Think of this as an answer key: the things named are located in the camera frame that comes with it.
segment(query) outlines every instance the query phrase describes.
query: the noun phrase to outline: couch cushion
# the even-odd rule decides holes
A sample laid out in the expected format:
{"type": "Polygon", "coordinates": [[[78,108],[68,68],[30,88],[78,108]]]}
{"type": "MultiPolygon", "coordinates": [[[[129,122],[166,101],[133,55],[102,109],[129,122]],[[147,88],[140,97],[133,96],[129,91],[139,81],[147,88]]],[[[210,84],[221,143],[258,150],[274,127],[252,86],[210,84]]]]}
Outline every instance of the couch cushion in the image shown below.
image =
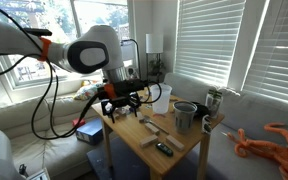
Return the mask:
{"type": "Polygon", "coordinates": [[[203,83],[197,79],[176,73],[167,73],[164,83],[172,87],[171,94],[187,101],[195,101],[205,104],[206,94],[215,86],[203,83]]]}
{"type": "Polygon", "coordinates": [[[288,104],[255,94],[222,89],[223,103],[220,112],[225,114],[222,123],[237,130],[243,128],[252,139],[268,140],[286,145],[285,138],[277,133],[264,130],[270,122],[282,122],[288,130],[288,104]]]}
{"type": "MultiPolygon", "coordinates": [[[[234,152],[235,143],[222,132],[231,132],[235,137],[236,131],[223,124],[216,126],[211,134],[208,154],[207,179],[221,180],[281,180],[279,164],[273,160],[262,158],[249,153],[247,158],[241,158],[234,152]]],[[[193,148],[199,153],[200,145],[193,148]]]]}
{"type": "MultiPolygon", "coordinates": [[[[30,122],[40,98],[26,100],[0,107],[0,130],[9,138],[31,133],[30,122]]],[[[45,100],[42,101],[36,116],[36,131],[49,129],[49,109],[45,100]]]]}
{"type": "MultiPolygon", "coordinates": [[[[49,109],[52,108],[53,99],[48,99],[49,109]]],[[[73,119],[79,118],[81,112],[88,101],[74,100],[72,97],[61,97],[56,99],[54,111],[53,111],[53,120],[54,124],[63,124],[72,122],[73,119]]],[[[97,113],[93,108],[90,108],[85,115],[85,118],[93,118],[97,116],[97,113]]]]}
{"type": "MultiPolygon", "coordinates": [[[[72,123],[54,126],[54,129],[58,134],[64,134],[71,128],[72,123]]],[[[54,136],[51,130],[49,130],[46,135],[47,137],[54,136]]],[[[95,147],[96,146],[91,146],[77,140],[75,134],[68,138],[47,141],[45,145],[45,166],[47,167],[50,176],[57,176],[81,164],[86,164],[88,166],[86,153],[95,147]]],[[[67,177],[67,179],[76,178],[76,176],[80,174],[80,172],[70,171],[68,176],[71,177],[67,177]]]]}
{"type": "MultiPolygon", "coordinates": [[[[46,131],[38,133],[45,136],[46,131]]],[[[32,175],[44,167],[45,140],[38,139],[33,133],[10,140],[16,169],[25,164],[28,175],[32,175]]]]}

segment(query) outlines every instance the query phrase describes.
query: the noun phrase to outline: white wall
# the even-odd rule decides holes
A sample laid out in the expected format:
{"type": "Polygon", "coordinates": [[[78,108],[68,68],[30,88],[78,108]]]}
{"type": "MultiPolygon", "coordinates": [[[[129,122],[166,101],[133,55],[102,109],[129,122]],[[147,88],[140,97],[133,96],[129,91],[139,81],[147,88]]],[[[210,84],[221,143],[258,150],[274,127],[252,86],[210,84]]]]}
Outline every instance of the white wall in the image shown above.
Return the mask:
{"type": "Polygon", "coordinates": [[[162,60],[166,72],[173,71],[177,31],[177,0],[155,0],[153,2],[153,32],[164,35],[162,60]]]}
{"type": "Polygon", "coordinates": [[[130,11],[133,14],[130,24],[134,24],[134,39],[139,46],[141,77],[146,78],[146,34],[152,33],[152,0],[129,1],[130,11]]]}

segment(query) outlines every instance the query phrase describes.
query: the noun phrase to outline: black cable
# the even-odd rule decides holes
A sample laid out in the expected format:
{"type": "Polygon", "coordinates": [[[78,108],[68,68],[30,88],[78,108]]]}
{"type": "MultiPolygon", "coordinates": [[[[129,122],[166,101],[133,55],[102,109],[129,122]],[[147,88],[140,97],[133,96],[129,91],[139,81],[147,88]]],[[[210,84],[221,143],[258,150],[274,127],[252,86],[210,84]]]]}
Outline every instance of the black cable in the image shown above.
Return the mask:
{"type": "Polygon", "coordinates": [[[143,103],[143,104],[155,103],[156,101],[158,101],[158,100],[160,99],[160,97],[161,97],[161,95],[162,95],[162,88],[161,88],[160,84],[157,83],[157,82],[155,82],[155,81],[149,81],[149,82],[148,82],[148,84],[152,84],[152,83],[153,83],[153,84],[156,84],[156,85],[158,86],[158,88],[160,89],[160,94],[158,95],[158,97],[157,97],[155,100],[153,100],[153,101],[148,101],[149,98],[150,98],[150,96],[151,96],[151,91],[150,91],[149,86],[147,86],[147,89],[148,89],[148,98],[146,99],[146,101],[141,102],[141,103],[143,103]]]}
{"type": "MultiPolygon", "coordinates": [[[[2,9],[0,9],[0,13],[2,13],[4,16],[6,16],[8,19],[10,19],[15,25],[16,27],[18,27],[23,33],[24,35],[35,45],[35,47],[42,53],[43,50],[39,47],[39,45],[32,39],[32,37],[11,17],[9,16],[9,14],[7,14],[5,11],[3,11],[2,9]]],[[[35,131],[35,128],[34,128],[34,119],[35,119],[35,115],[36,115],[36,112],[37,110],[39,109],[42,101],[44,100],[44,98],[46,97],[46,95],[48,94],[51,86],[52,86],[52,82],[53,82],[53,70],[54,68],[51,66],[50,64],[50,60],[48,59],[48,57],[46,58],[46,62],[48,63],[48,65],[50,66],[50,74],[51,74],[51,78],[50,78],[50,82],[49,82],[49,85],[45,91],[45,93],[43,94],[43,96],[41,97],[40,101],[38,102],[34,112],[33,112],[33,115],[32,115],[32,120],[31,120],[31,128],[32,128],[32,132],[34,133],[35,136],[37,136],[38,138],[41,138],[41,139],[45,139],[44,137],[41,137],[39,136],[36,131],[35,131]]],[[[55,94],[57,94],[57,90],[58,90],[58,76],[56,75],[56,89],[55,89],[55,94]]],[[[53,108],[54,108],[54,105],[52,106],[52,109],[51,109],[51,115],[50,115],[50,123],[52,123],[52,116],[53,116],[53,108]]]]}
{"type": "Polygon", "coordinates": [[[138,62],[138,74],[139,74],[139,79],[141,79],[142,75],[141,75],[141,61],[140,61],[140,52],[139,52],[139,48],[138,48],[138,44],[134,39],[126,39],[126,40],[122,40],[122,42],[126,42],[126,41],[133,41],[136,44],[136,54],[137,54],[137,62],[138,62]]]}
{"type": "Polygon", "coordinates": [[[9,67],[8,69],[0,72],[0,76],[3,75],[3,74],[6,74],[6,73],[8,73],[8,72],[10,72],[10,71],[13,70],[19,63],[21,63],[25,58],[31,57],[31,56],[39,56],[39,57],[40,57],[39,54],[33,54],[33,53],[32,53],[32,54],[27,54],[27,55],[23,56],[22,58],[20,58],[18,61],[16,61],[16,63],[15,63],[14,65],[12,65],[12,66],[9,67]]]}

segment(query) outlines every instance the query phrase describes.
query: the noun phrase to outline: white blinds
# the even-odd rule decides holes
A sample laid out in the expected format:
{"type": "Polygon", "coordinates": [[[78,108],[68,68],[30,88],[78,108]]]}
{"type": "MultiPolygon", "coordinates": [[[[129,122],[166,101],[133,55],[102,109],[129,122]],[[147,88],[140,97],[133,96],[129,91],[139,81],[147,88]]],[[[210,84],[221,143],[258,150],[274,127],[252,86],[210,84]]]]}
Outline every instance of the white blinds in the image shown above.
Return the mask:
{"type": "Polygon", "coordinates": [[[271,0],[243,91],[288,101],[288,0],[271,0]]]}
{"type": "Polygon", "coordinates": [[[245,0],[181,0],[174,72],[227,85],[245,0]]]}

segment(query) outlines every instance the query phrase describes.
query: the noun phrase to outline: orange octopus toy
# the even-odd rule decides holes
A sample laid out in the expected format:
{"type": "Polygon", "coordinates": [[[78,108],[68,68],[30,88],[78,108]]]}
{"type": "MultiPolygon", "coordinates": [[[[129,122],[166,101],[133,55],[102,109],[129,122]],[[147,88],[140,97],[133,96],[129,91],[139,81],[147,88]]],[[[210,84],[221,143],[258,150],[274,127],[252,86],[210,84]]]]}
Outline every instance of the orange octopus toy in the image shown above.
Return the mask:
{"type": "MultiPolygon", "coordinates": [[[[264,129],[271,132],[280,133],[286,138],[288,143],[288,131],[280,129],[274,126],[282,126],[283,123],[269,123],[264,126],[264,129]]],[[[288,180],[288,147],[282,147],[275,143],[262,140],[251,140],[245,138],[243,129],[238,130],[239,140],[231,133],[227,133],[227,136],[235,143],[235,153],[240,157],[246,157],[247,151],[250,151],[258,156],[273,159],[280,164],[279,170],[284,180],[288,180]]]]}

